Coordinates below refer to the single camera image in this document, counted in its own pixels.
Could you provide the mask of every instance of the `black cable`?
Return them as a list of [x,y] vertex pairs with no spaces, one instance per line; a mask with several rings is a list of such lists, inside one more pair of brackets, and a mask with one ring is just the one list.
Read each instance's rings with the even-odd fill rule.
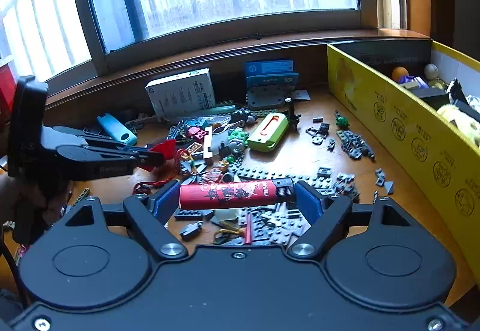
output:
[[18,296],[20,296],[20,300],[22,302],[23,309],[28,307],[28,296],[23,287],[22,281],[20,281],[20,274],[18,274],[18,267],[15,264],[13,257],[8,250],[8,247],[5,245],[3,240],[0,241],[0,256],[3,255],[5,260],[10,267],[11,275],[13,275],[13,279],[15,280],[15,285],[17,285]]

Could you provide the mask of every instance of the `lime green case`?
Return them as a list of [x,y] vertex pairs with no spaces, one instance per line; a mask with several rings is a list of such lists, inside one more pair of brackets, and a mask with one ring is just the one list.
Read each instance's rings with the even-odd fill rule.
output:
[[270,113],[247,139],[248,146],[252,150],[270,152],[277,146],[288,127],[289,121],[285,115]]

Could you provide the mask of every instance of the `window sill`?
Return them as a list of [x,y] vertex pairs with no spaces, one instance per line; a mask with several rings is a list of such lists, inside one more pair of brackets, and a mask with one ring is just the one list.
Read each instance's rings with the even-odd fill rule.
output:
[[116,84],[126,83],[133,79],[148,75],[158,76],[163,72],[172,71],[172,69],[175,68],[195,67],[195,65],[200,62],[208,62],[225,57],[251,54],[260,51],[319,45],[338,40],[375,40],[385,38],[426,39],[427,37],[420,33],[407,30],[374,29],[290,33],[267,36],[260,40],[256,40],[255,38],[236,40],[205,48],[198,48],[144,64],[139,64],[111,75],[97,76],[96,78],[53,94],[47,99],[46,109],[54,108],[62,103]]

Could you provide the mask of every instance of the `orange ball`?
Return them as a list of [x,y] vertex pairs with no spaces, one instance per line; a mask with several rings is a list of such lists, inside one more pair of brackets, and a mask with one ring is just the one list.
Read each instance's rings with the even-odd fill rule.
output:
[[395,67],[392,71],[392,79],[398,83],[402,76],[408,76],[409,71],[405,67]]

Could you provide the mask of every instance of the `white ball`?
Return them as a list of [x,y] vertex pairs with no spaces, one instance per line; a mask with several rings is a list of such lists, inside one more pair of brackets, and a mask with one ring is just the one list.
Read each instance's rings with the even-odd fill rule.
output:
[[435,66],[435,64],[427,64],[425,66],[425,77],[428,79],[428,80],[432,80],[432,79],[437,79],[438,78],[438,67]]

